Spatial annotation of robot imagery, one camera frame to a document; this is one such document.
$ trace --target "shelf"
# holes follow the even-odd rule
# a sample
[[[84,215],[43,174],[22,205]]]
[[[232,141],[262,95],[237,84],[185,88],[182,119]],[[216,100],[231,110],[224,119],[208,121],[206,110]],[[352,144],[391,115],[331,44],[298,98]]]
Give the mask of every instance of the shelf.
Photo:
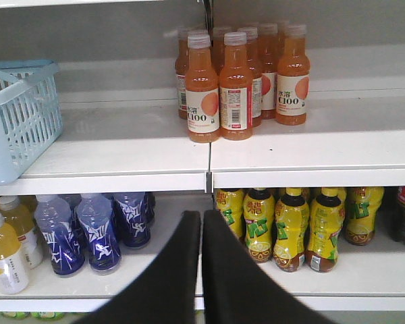
[[[43,263],[30,272],[30,284],[25,290],[16,295],[0,293],[0,311],[93,311],[144,271],[171,237],[183,211],[203,213],[213,208],[211,196],[204,194],[156,194],[156,203],[151,241],[140,250],[121,246],[123,255],[116,272],[96,275],[86,262],[75,276],[60,278],[45,257]],[[202,286],[197,285],[196,295],[202,296],[202,292]]]
[[[209,145],[189,140],[176,106],[131,105],[63,105],[63,134],[0,195],[204,190]]]
[[[215,187],[405,185],[405,96],[308,106],[303,125],[263,120],[248,140],[214,142]]]

